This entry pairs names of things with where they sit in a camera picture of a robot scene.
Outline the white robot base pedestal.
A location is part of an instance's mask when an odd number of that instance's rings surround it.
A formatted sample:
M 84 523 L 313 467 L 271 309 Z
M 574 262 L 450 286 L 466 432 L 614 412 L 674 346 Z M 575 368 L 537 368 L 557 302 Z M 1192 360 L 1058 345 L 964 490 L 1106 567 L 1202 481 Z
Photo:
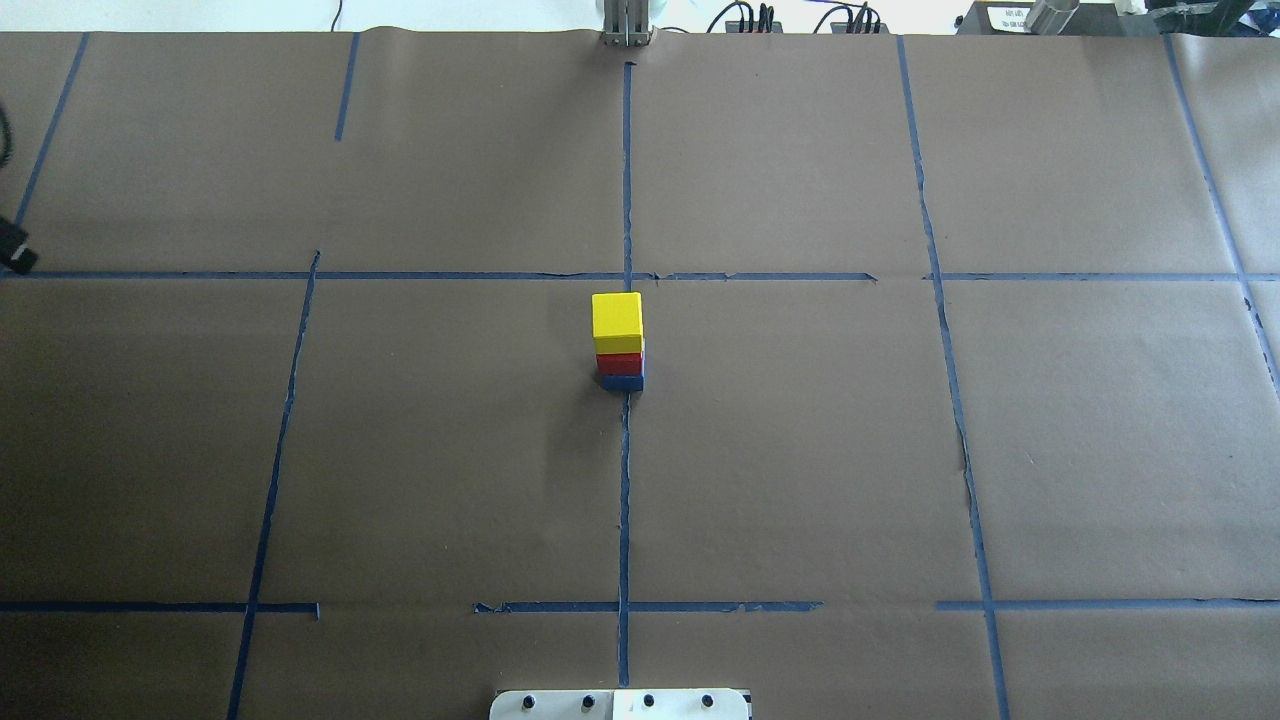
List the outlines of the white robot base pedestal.
M 489 719 L 751 719 L 753 702 L 735 688 L 504 691 Z

